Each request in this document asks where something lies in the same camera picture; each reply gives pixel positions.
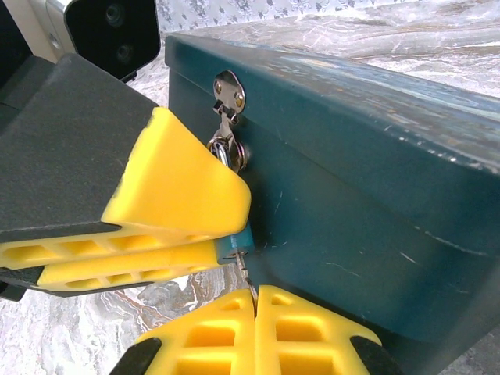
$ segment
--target marble surface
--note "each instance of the marble surface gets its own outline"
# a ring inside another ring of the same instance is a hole
[[[192,30],[356,59],[500,98],[500,2],[433,1]],[[159,57],[130,85],[168,104]],[[233,266],[74,298],[28,291],[0,301],[0,374],[107,374],[141,333],[243,285]],[[500,374],[500,327],[442,375]]]

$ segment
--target screw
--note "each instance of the screw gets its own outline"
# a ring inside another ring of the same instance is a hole
[[[222,91],[222,84],[220,84],[218,80],[216,80],[216,83],[214,84],[213,87],[216,89],[216,93],[220,94],[220,92]]]
[[[236,105],[241,107],[243,105],[243,95],[239,92],[234,94],[234,100],[236,101]]]

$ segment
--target yellow rubber pad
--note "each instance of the yellow rubber pad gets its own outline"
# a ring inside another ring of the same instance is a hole
[[[272,286],[261,286],[254,320],[252,296],[234,291],[137,342],[162,347],[146,375],[369,375],[350,342],[371,330]]]
[[[216,268],[214,241],[162,248],[149,252],[46,266],[38,287],[46,291],[88,291],[171,280]]]
[[[18,270],[221,238],[243,230],[249,208],[245,182],[158,107],[102,215],[122,229],[0,244],[0,266]]]
[[[248,290],[233,291],[137,342],[160,338],[146,375],[252,375],[254,309]]]

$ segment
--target camera lens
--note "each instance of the camera lens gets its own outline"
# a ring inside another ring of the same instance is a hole
[[[121,45],[116,50],[116,58],[122,64],[128,64],[132,60],[132,55],[134,54],[134,49],[131,45]]]
[[[120,27],[125,22],[125,8],[121,4],[111,4],[106,10],[106,21],[110,26]]]

